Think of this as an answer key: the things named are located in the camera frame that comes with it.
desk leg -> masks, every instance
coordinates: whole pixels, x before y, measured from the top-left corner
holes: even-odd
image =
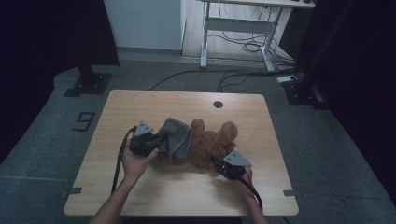
[[[206,15],[205,15],[205,26],[204,26],[204,42],[202,43],[201,49],[201,68],[206,68],[206,60],[207,60],[207,26],[209,22],[209,11],[210,11],[210,3],[206,3]]]
[[[273,21],[273,24],[271,26],[270,36],[265,41],[265,46],[262,49],[262,57],[264,58],[265,65],[267,66],[268,72],[274,72],[275,71],[275,69],[274,69],[274,67],[272,65],[271,55],[270,55],[270,53],[268,51],[269,51],[269,48],[271,46],[271,42],[272,42],[272,40],[274,38],[274,34],[275,34],[275,31],[276,31],[277,24],[279,22],[280,14],[282,13],[282,9],[283,9],[283,7],[279,7],[278,8],[277,14],[276,14],[276,18]]]

white wall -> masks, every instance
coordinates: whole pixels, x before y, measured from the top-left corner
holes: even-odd
[[[185,0],[105,0],[117,47],[181,50]]]

hand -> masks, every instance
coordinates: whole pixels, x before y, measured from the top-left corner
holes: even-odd
[[[253,184],[253,171],[250,169],[250,167],[245,167],[246,173],[242,176],[242,178],[247,181],[249,184]],[[231,180],[233,183],[233,188],[241,194],[242,197],[254,197],[253,192],[240,180],[238,179],[233,179]]]
[[[122,167],[124,170],[124,178],[138,179],[145,173],[149,162],[158,154],[158,149],[155,148],[147,157],[141,157],[134,154],[129,149],[131,140],[128,140],[122,152]]]

stuffed animal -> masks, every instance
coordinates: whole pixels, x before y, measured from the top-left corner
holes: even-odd
[[[235,148],[233,140],[238,135],[236,125],[232,121],[227,121],[218,132],[206,131],[204,121],[195,119],[191,123],[191,128],[193,134],[187,157],[183,159],[171,158],[171,163],[189,162],[198,169],[215,170],[212,157],[222,160]],[[159,157],[163,160],[168,159],[168,156],[164,153],[160,153]]]

table top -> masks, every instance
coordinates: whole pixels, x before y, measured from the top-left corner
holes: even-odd
[[[221,101],[222,108],[214,102]],[[235,143],[252,164],[253,185],[267,216],[294,216],[298,205],[276,133],[262,95],[177,91],[112,91],[93,134],[64,212],[94,215],[110,195],[117,154],[127,131],[144,120],[156,133],[168,118],[191,124],[203,119],[217,131],[231,120],[238,127]],[[120,180],[123,177],[120,169]],[[170,165],[154,160],[131,191],[125,216],[245,216],[247,210],[229,180],[190,164]]]
[[[314,2],[305,3],[303,0],[298,2],[292,0],[199,0],[202,2],[210,3],[226,3],[226,4],[239,4],[239,5],[255,5],[255,6],[268,6],[268,7],[297,7],[297,8],[313,8]]]

